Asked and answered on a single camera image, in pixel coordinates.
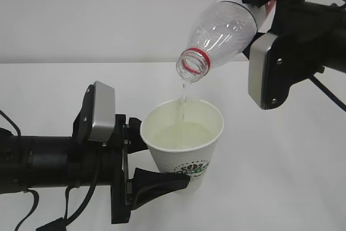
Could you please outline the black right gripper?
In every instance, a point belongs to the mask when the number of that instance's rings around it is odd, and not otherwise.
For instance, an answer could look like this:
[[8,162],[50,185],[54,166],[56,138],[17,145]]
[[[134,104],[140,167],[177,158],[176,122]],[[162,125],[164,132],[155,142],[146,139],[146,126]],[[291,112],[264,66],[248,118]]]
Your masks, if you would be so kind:
[[[306,0],[241,0],[256,7],[276,4],[268,32],[277,36],[268,55],[265,98],[269,109],[281,106],[290,87],[309,79],[337,106],[345,103],[316,77],[325,68],[345,72],[345,5],[317,4]],[[257,32],[242,51],[249,59],[252,44],[264,32]]]

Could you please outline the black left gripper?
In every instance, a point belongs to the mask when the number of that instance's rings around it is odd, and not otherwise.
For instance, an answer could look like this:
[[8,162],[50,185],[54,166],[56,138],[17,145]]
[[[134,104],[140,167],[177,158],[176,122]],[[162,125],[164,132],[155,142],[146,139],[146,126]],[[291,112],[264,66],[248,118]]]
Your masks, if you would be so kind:
[[125,120],[125,115],[116,115],[110,140],[105,145],[91,145],[93,151],[84,151],[78,177],[66,188],[66,203],[73,188],[89,186],[89,189],[76,211],[66,216],[66,224],[73,223],[83,213],[99,184],[110,186],[112,224],[128,223],[131,210],[188,186],[190,176],[184,173],[157,173],[139,168],[128,180],[127,154],[148,150],[148,147],[140,135],[142,121],[130,117],[126,126]]

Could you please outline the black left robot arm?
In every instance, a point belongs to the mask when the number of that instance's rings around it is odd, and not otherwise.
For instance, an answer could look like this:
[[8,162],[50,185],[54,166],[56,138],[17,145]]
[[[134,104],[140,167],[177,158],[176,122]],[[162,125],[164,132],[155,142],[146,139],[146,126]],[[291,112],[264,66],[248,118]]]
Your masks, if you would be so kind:
[[109,186],[112,224],[128,223],[131,212],[168,193],[185,189],[190,177],[183,173],[157,173],[136,168],[129,175],[128,155],[147,149],[139,134],[141,121],[116,115],[115,129],[106,143],[77,143],[81,132],[67,137],[21,136],[1,130],[1,193],[31,193],[33,208],[38,188],[87,186],[88,192],[73,214],[65,214],[41,230],[66,230],[84,211],[97,186]]

